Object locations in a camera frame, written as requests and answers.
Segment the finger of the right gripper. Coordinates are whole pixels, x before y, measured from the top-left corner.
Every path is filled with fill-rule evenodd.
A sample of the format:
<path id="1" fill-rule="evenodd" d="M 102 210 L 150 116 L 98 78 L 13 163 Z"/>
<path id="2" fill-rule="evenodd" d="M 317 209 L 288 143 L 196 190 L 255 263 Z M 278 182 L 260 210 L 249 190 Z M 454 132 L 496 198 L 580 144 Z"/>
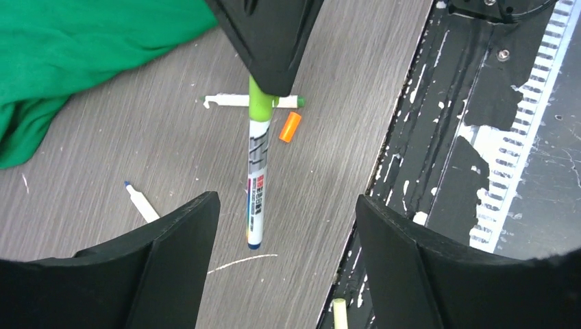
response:
<path id="1" fill-rule="evenodd" d="M 255 83 L 264 88 L 262 72 L 264 41 L 259 13 L 264 1 L 206 1 Z"/>
<path id="2" fill-rule="evenodd" d="M 238 1 L 236 51 L 266 94 L 285 97 L 297 76 L 322 1 Z"/>

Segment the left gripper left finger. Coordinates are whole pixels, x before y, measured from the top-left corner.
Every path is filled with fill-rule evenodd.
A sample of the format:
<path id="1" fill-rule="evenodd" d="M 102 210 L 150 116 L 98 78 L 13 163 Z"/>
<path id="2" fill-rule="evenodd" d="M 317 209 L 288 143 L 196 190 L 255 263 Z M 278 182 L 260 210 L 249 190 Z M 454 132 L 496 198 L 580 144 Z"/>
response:
<path id="1" fill-rule="evenodd" d="M 194 328 L 221 203 L 207 191 L 70 258 L 1 261 L 2 328 Z"/>

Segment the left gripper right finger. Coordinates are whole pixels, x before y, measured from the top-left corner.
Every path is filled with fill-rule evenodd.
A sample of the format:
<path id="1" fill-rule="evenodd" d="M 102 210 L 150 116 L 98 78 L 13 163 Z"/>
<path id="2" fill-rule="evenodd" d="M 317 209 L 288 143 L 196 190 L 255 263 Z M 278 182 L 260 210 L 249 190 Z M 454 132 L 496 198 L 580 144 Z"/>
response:
<path id="1" fill-rule="evenodd" d="M 483 252 L 360 195 L 356 224 L 378 328 L 579 328 L 580 251 Z"/>

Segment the white marker green tip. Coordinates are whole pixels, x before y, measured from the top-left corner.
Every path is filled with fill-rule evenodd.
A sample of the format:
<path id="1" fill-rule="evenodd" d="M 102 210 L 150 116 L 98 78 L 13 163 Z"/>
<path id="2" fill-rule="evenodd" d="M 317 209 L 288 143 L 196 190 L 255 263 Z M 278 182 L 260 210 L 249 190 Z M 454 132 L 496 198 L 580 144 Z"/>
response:
<path id="1" fill-rule="evenodd" d="M 232 106 L 232 107 L 249 106 L 249 95 L 219 93 L 215 95 L 203 96 L 200 98 L 200 100 L 203 103 L 203 106 L 207 109 L 210 108 L 210 103 L 215 103 L 218 106 Z M 303 108 L 305 104 L 306 100 L 302 96 L 291 95 L 279 98 L 277 107 L 296 109 Z"/>

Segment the green pen cap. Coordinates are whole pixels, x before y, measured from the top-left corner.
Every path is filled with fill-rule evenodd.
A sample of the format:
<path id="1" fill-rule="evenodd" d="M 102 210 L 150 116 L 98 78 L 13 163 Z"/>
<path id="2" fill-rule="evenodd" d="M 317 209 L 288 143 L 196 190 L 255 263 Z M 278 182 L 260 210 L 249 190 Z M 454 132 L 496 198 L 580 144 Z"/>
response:
<path id="1" fill-rule="evenodd" d="M 249 77 L 249 118 L 257 122 L 270 121 L 277 97 L 263 92 L 255 79 Z"/>

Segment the white marker blue tip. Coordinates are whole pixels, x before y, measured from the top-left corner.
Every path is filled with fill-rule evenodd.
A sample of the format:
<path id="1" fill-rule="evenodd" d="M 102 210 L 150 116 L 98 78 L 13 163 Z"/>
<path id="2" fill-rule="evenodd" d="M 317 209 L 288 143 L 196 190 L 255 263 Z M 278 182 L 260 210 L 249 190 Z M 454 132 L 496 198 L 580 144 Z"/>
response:
<path id="1" fill-rule="evenodd" d="M 124 186 L 126 191 L 129 193 L 129 198 L 133 205 L 147 223 L 151 223 L 160 218 L 160 215 L 149 203 L 149 200 L 143 193 L 137 191 L 128 181 L 124 181 Z"/>

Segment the yellow pen cap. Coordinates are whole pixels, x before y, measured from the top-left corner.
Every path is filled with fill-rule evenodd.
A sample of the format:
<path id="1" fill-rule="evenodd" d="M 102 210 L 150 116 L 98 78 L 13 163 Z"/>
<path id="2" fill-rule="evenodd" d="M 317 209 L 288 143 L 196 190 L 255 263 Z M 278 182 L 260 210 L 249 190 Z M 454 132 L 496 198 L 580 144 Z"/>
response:
<path id="1" fill-rule="evenodd" d="M 332 300 L 334 329 L 348 329 L 347 303 L 344 298 Z"/>

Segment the orange pen cap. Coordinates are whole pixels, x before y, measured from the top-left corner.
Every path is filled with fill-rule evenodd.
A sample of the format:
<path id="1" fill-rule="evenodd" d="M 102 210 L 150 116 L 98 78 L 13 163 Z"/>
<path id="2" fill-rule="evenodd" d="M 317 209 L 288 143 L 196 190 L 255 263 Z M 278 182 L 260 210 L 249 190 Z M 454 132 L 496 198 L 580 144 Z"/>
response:
<path id="1" fill-rule="evenodd" d="M 279 134 L 279 139 L 285 143 L 290 143 L 295 135 L 295 132 L 297 131 L 301 119 L 302 117 L 300 114 L 296 112 L 290 112 Z"/>

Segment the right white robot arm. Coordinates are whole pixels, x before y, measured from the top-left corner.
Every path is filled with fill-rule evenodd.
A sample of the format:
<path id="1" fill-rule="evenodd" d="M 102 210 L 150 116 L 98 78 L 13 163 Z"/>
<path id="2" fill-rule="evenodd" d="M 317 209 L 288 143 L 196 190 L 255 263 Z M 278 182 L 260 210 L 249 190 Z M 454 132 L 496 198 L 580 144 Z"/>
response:
<path id="1" fill-rule="evenodd" d="M 290 95 L 322 0 L 208 1 L 260 90 Z M 554 1 L 450 1 L 450 12 L 492 23 L 528 20 Z"/>

